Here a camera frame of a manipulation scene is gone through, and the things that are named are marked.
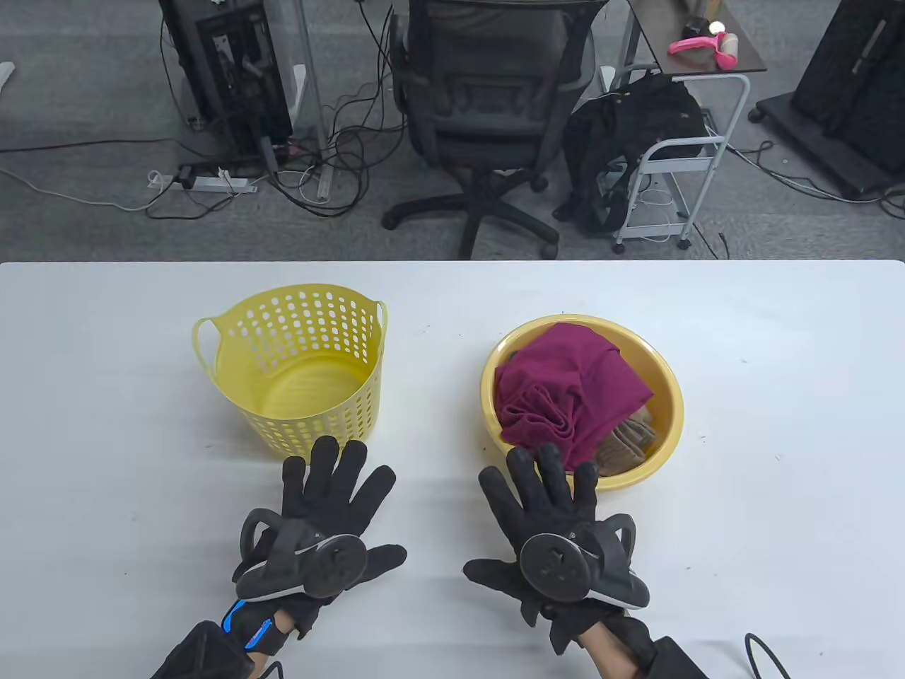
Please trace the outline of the person's left hand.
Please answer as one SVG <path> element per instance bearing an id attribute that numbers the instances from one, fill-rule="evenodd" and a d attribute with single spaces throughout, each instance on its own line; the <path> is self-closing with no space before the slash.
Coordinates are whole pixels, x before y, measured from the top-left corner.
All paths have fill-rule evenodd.
<path id="1" fill-rule="evenodd" d="M 329 536 L 361 538 L 397 481 L 393 469 L 381 465 L 358 487 L 366 456 L 368 449 L 361 441 L 350 440 L 340 451 L 336 439 L 321 436 L 311 450 L 310 463 L 297 456 L 285 459 L 281 516 L 301 518 Z M 369 547 L 364 573 L 352 586 L 400 568 L 406 559 L 407 550 L 401 545 Z M 320 608 L 335 598 L 293 595 L 282 599 L 280 607 L 294 621 L 300 639 L 313 627 Z"/>

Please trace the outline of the person's right hand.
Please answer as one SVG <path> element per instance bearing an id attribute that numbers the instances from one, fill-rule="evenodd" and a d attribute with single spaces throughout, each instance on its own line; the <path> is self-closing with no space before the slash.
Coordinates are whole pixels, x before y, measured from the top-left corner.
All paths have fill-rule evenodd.
<path id="1" fill-rule="evenodd" d="M 579 467 L 573 486 L 566 479 L 561 453 L 553 444 L 542 444 L 533 451 L 511 449 L 506 466 L 514 491 L 498 467 L 485 467 L 477 479 L 498 527 L 516 555 L 534 536 L 568 536 L 595 520 L 598 474 L 592 463 Z M 627 617 L 624 609 L 588 600 L 556 603 L 529 585 L 518 562 L 473 559 L 462 571 L 472 583 L 520 602 L 520 613 L 530 627 L 536 627 L 540 617 L 550 621 L 550 641 L 556 654 L 563 654 L 569 644 L 578 642 L 582 634 L 600 623 L 617 638 L 637 666 L 652 663 L 654 644 L 646 625 Z"/>

